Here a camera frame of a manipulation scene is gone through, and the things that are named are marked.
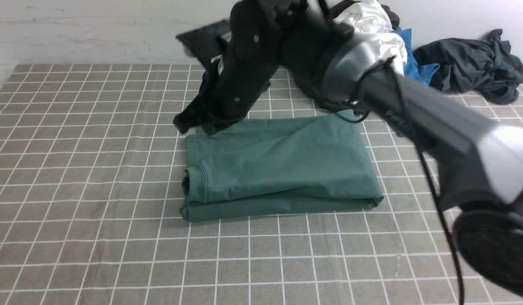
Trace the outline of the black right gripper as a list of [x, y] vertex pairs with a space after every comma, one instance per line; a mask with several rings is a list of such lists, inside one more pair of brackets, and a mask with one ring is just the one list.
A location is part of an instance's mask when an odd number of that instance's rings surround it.
[[178, 34], [205, 68], [198, 94], [173, 120], [178, 131], [212, 135], [244, 119], [282, 64], [285, 33], [307, 9], [305, 0], [240, 0], [228, 19]]

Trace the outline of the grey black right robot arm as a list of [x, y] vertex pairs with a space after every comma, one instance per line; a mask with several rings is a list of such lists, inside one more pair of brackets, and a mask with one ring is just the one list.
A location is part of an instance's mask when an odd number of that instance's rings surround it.
[[416, 148], [453, 256], [523, 298], [523, 128], [503, 125], [405, 76], [375, 55], [366, 33], [336, 23], [325, 0], [241, 0], [229, 19], [176, 38], [205, 68], [181, 133], [230, 127], [269, 87], [279, 66], [312, 81], [328, 102], [355, 101]]

